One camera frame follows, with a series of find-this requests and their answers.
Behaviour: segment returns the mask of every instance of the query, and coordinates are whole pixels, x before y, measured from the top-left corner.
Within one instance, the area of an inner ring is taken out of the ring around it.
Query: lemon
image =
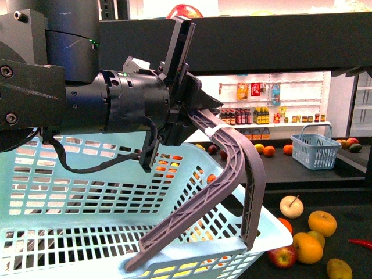
[[[205,148],[204,148],[202,145],[200,145],[200,144],[195,144],[195,146],[197,146],[197,147],[200,148],[200,149],[205,150]]]
[[[262,144],[255,144],[255,148],[259,154],[263,153],[264,146]]]

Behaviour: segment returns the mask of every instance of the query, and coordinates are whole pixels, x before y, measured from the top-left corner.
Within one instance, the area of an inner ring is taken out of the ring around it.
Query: apple
[[[280,212],[287,218],[297,218],[303,212],[303,203],[299,200],[299,195],[286,196],[280,201]]]
[[[270,261],[280,269],[288,269],[297,261],[297,251],[293,245],[266,252]]]
[[[346,140],[346,142],[348,143],[348,147],[350,147],[352,144],[358,144],[359,143],[359,141],[356,138],[348,138]]]
[[[211,155],[216,154],[217,150],[218,150],[218,148],[214,144],[209,145],[209,147],[208,147],[208,152]]]
[[[170,13],[167,15],[167,19],[171,19],[174,16],[184,16],[189,19],[196,17],[203,17],[202,13],[191,5],[176,5]]]
[[[220,150],[220,156],[221,156],[221,159],[223,159],[223,160],[227,159],[227,153],[224,152],[222,149]]]

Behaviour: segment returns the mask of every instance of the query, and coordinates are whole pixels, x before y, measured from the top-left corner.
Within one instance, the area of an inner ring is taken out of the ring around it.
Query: mango
[[[359,151],[362,150],[362,146],[360,144],[352,144],[350,146],[350,152],[351,153],[359,153]]]
[[[352,279],[351,267],[340,259],[330,259],[327,263],[327,274],[330,279]]]

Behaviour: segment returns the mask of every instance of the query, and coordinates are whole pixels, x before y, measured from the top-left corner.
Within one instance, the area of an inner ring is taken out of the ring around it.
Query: red apple on top shelf
[[[174,16],[184,16],[188,19],[203,17],[202,13],[197,8],[183,4],[175,6],[167,15],[167,19],[171,19]]]
[[[297,251],[293,245],[266,252],[269,260],[279,269],[288,269],[297,261]]]

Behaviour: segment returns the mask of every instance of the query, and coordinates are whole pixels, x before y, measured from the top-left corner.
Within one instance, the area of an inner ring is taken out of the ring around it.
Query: bottle
[[[226,121],[225,121],[225,112],[224,112],[224,109],[221,109],[221,110],[220,110],[220,119],[226,123]]]
[[[246,110],[242,109],[241,112],[242,112],[242,125],[244,125],[246,123]]]
[[[261,139],[268,140],[270,138],[270,130],[268,128],[264,128],[261,133]]]
[[[241,125],[242,124],[242,111],[241,109],[237,109],[237,112],[236,112],[236,117],[237,117],[237,125]]]
[[[253,139],[253,140],[260,140],[260,139],[261,139],[261,132],[260,132],[260,129],[255,128],[255,130],[253,131],[252,139]]]
[[[230,111],[230,125],[235,125],[237,123],[237,117],[235,116],[235,110]]]
[[[231,121],[230,121],[230,111],[228,109],[225,112],[225,117],[226,117],[225,118],[226,119],[225,123],[228,124],[228,125],[230,125],[231,124]]]
[[[266,118],[267,118],[267,112],[266,108],[262,108],[262,123],[261,124],[266,124]]]
[[[257,108],[257,124],[262,124],[262,108]]]
[[[247,124],[252,124],[252,114],[251,114],[250,109],[248,109],[247,114],[246,114],[246,123]]]
[[[270,123],[270,113],[269,108],[266,108],[266,124]]]
[[[253,122],[257,123],[257,108],[253,111]]]
[[[246,129],[246,130],[244,131],[244,136],[245,136],[247,139],[251,140],[251,139],[252,139],[252,130],[251,130],[251,129]]]

